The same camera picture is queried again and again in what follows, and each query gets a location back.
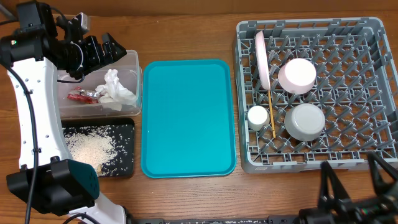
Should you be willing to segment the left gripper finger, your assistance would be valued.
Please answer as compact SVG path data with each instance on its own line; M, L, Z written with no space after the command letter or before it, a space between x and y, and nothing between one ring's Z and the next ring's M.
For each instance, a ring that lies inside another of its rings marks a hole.
M104 64L113 63L113 47L110 42L105 42L103 44L103 52L104 52Z
M103 44L105 42L110 42L113 47L113 63L117 62L127 54L127 50L109 34L105 33L102 35Z

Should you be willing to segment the white napkin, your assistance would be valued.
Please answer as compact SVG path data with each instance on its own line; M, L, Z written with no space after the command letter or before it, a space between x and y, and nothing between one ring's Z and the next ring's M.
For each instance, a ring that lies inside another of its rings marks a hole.
M104 103L105 108L121 111L123 105L136 106L138 97L120 83L116 69L109 69L104 80L106 83L98 85L95 91L100 94L98 101Z

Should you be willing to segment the red foil snack wrapper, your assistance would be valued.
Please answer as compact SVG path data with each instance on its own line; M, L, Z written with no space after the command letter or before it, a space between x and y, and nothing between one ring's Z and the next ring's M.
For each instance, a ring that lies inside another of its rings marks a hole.
M80 86L69 91L67 98L69 100L79 101L85 104L95 104L99 102L100 93L93 90L85 90Z

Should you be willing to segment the grey metal bowl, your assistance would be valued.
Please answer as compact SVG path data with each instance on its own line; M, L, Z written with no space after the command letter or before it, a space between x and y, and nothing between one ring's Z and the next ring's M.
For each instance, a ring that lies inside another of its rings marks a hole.
M285 115L284 126L286 131L296 140L313 141L320 137L325 127L323 111L309 103L293 107Z

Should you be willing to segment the wooden chopstick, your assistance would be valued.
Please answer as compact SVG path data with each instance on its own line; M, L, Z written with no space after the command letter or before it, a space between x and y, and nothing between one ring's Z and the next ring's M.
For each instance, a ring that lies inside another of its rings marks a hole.
M272 136L273 136L273 138L276 138L275 124L274 124L274 115L273 115L273 107L272 107L271 90L268 90L268 91L267 91L267 95L268 95L268 100L269 100L269 112L270 112Z

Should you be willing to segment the white paper cup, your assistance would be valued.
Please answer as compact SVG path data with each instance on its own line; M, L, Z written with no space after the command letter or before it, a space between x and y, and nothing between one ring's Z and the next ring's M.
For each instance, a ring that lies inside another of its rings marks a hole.
M253 106L247 114L248 125L252 130L260 131L263 126L270 123L270 116L262 106Z

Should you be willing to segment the small pink saucer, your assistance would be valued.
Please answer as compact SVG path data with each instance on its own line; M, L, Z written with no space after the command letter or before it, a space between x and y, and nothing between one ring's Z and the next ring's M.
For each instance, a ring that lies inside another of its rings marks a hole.
M301 95L314 86L317 72L315 66L304 58L287 62L278 73L280 86L287 92Z

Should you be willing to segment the large pink plate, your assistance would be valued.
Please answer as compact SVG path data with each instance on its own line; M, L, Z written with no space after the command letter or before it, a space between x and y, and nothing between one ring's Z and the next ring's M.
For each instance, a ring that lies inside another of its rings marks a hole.
M271 83L269 77L269 64L267 59L267 50L263 31L260 31L256 34L254 38L254 45L257 59L257 69L259 72L261 86L265 90L270 90Z

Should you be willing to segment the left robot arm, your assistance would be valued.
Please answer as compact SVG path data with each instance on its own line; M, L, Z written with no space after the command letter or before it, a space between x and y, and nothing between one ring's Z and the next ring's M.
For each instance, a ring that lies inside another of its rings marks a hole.
M19 171L6 177L27 213L66 216L85 223L133 223L128 210L100 192L94 168L74 161L58 107L58 72L80 83L117 62L126 49L110 34L89 35L88 18L53 16L44 2L17 5L19 28L1 39L1 65L13 84L21 131Z

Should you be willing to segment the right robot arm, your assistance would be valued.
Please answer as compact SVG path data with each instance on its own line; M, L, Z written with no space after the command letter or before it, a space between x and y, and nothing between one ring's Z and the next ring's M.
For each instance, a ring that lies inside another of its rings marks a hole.
M397 169L375 153L367 154L375 197L354 202L330 163L321 164L321 183L316 208L299 211L295 223L395 223Z

